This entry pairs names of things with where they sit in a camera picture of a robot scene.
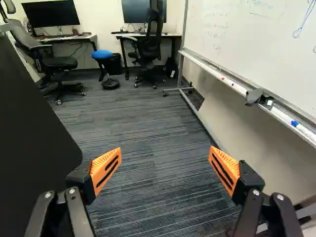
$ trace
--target chair armrest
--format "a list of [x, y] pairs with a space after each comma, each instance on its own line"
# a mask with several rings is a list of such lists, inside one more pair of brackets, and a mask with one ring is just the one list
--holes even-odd
[[41, 44], [41, 45], [36, 45], [36, 46], [33, 46], [33, 47], [30, 47], [30, 51], [33, 50], [33, 49], [41, 49], [41, 48], [51, 48], [53, 47], [52, 44]]
[[138, 41], [138, 39], [137, 39], [137, 38], [132, 37], [132, 36], [122, 36], [122, 38], [124, 38], [124, 39], [128, 39], [128, 40], [132, 40], [132, 41], [135, 41], [135, 42], [137, 42], [137, 41]]

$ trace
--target office chair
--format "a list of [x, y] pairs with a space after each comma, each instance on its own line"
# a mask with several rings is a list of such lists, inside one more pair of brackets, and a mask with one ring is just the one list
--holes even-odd
[[128, 56], [135, 58], [136, 62], [141, 65], [143, 70], [137, 75], [135, 87], [142, 79], [148, 79], [156, 89], [156, 79], [153, 61], [157, 58], [161, 60], [160, 44], [163, 27], [163, 1], [150, 0], [150, 15], [148, 20], [148, 30], [144, 39], [134, 37], [125, 37], [132, 41], [135, 52], [130, 52]]
[[[16, 12], [14, 3], [11, 0], [3, 0], [8, 14], [14, 14]], [[67, 94], [80, 94], [85, 96], [86, 92], [83, 91], [83, 84], [63, 84], [60, 79], [53, 79], [52, 77], [60, 72], [65, 72], [71, 69], [75, 69], [78, 66], [78, 62], [74, 57], [55, 57], [53, 54], [51, 44], [41, 44], [31, 37], [23, 27], [19, 20], [7, 18], [0, 0], [0, 13], [3, 20], [6, 23], [11, 23], [13, 28], [11, 34], [13, 35], [16, 43], [15, 46], [25, 52], [35, 61], [35, 66], [38, 72], [44, 72], [46, 76], [43, 78], [43, 84], [40, 89], [43, 89], [52, 82], [57, 83], [57, 87], [51, 91], [43, 93], [44, 96], [53, 92], [57, 93], [55, 97], [55, 103], [57, 105], [62, 104], [62, 97]]]

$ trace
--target desk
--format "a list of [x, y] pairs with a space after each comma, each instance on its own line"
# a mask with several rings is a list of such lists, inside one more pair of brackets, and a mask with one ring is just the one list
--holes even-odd
[[[120, 41], [120, 46], [122, 48], [122, 54], [123, 54], [123, 60], [124, 60], [124, 66], [125, 66], [125, 80], [129, 80], [129, 70], [127, 66], [127, 61], [126, 61], [126, 53], [125, 53], [125, 47], [124, 47], [124, 41], [127, 40], [126, 36], [128, 37], [135, 37], [135, 38], [141, 38], [145, 37], [146, 35], [138, 34], [138, 33], [129, 33], [129, 34], [116, 34], [116, 38]], [[171, 46], [171, 57], [175, 58], [176, 57], [176, 52], [175, 52], [175, 44], [176, 44], [176, 39], [181, 39], [182, 35], [181, 34], [174, 34], [174, 33], [168, 33], [167, 35], [162, 34], [163, 39], [171, 39], [172, 40], [172, 46]]]
[[93, 47], [93, 50], [96, 51], [96, 41], [97, 35], [91, 34], [89, 36], [69, 36], [69, 37], [60, 37], [60, 38], [48, 38], [37, 40], [43, 44], [55, 44], [55, 43], [69, 43], [69, 42], [81, 42], [81, 43], [90, 43]]

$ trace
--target standing desk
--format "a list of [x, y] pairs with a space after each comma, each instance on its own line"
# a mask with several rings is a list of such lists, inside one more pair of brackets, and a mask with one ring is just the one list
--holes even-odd
[[[122, 54], [123, 54], [123, 60], [124, 60], [124, 66], [125, 66], [125, 79], [129, 80], [129, 70], [127, 66], [127, 61], [126, 61], [126, 53], [125, 53], [125, 46], [124, 46], [124, 41], [127, 40], [127, 38], [124, 37], [134, 37], [134, 38], [141, 38], [145, 37], [146, 35], [142, 35], [140, 33], [128, 33], [128, 34], [116, 34], [116, 38], [120, 41], [120, 46], [122, 49]], [[176, 57], [176, 40], [182, 38], [182, 34], [177, 34], [177, 33], [168, 33], [162, 34], [163, 39], [171, 39], [171, 57], [175, 59]]]

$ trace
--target black trash can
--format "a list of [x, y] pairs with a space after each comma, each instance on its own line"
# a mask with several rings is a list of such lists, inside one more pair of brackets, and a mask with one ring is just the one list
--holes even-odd
[[106, 70], [110, 75], [120, 75], [123, 73], [121, 56], [119, 53], [114, 53], [113, 57], [107, 59]]

